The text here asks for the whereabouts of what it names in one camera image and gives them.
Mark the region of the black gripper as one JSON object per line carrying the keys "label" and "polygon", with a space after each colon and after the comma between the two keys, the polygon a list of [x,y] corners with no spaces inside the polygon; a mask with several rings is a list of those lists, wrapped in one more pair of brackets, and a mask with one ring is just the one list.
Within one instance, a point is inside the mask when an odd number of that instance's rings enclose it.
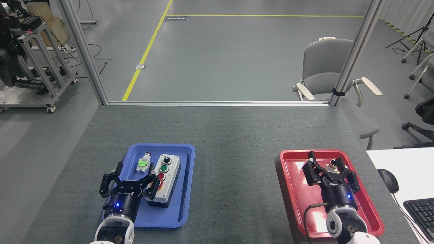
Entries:
{"label": "black gripper", "polygon": [[[354,171],[346,168],[345,165],[338,166],[337,168],[339,170],[337,182],[329,180],[321,181],[321,198],[324,203],[327,203],[327,206],[324,207],[325,212],[329,213],[332,209],[345,205],[358,210],[358,205],[353,195],[360,190],[357,175]],[[302,170],[309,186],[317,184],[322,175],[327,175],[326,169],[318,164],[314,151],[308,153],[308,160],[303,165]]]}
{"label": "black gripper", "polygon": [[[122,215],[131,221],[136,221],[139,205],[142,197],[153,200],[160,185],[160,179],[156,174],[148,173],[138,181],[122,181],[119,175],[123,168],[123,162],[118,162],[116,169],[104,174],[99,189],[102,198],[110,197],[104,206],[104,218],[113,215]],[[110,190],[110,183],[115,181],[117,186]]]}

